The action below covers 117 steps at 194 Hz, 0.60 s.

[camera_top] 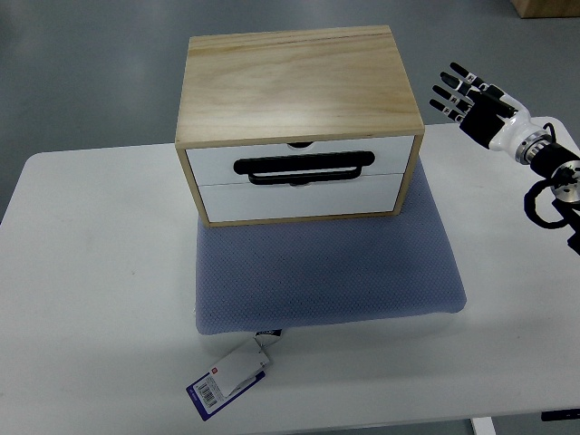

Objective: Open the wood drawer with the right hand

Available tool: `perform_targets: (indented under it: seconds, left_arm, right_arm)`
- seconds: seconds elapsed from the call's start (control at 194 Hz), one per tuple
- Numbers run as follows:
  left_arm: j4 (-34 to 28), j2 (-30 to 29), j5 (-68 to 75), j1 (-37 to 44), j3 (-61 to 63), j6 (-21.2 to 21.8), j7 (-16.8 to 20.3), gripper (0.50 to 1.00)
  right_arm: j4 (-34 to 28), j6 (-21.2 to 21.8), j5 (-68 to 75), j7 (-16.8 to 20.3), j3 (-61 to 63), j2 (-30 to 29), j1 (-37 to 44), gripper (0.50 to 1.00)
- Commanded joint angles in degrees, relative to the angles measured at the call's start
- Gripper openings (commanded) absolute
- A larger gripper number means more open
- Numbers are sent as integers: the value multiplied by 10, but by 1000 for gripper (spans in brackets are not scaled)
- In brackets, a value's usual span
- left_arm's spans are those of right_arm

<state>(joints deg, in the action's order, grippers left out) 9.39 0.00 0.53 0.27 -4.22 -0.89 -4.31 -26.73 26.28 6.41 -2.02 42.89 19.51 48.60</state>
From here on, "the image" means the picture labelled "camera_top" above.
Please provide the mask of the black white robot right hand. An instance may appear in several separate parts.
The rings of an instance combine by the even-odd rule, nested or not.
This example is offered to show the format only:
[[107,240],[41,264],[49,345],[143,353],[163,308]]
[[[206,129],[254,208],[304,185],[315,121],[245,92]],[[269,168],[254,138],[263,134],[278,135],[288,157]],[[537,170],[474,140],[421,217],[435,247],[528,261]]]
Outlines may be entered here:
[[442,85],[432,90],[438,95],[430,105],[459,125],[478,145],[504,151],[527,165],[527,153],[539,142],[550,139],[549,131],[531,120],[529,110],[518,100],[484,81],[458,63],[449,65],[453,73],[442,72]]

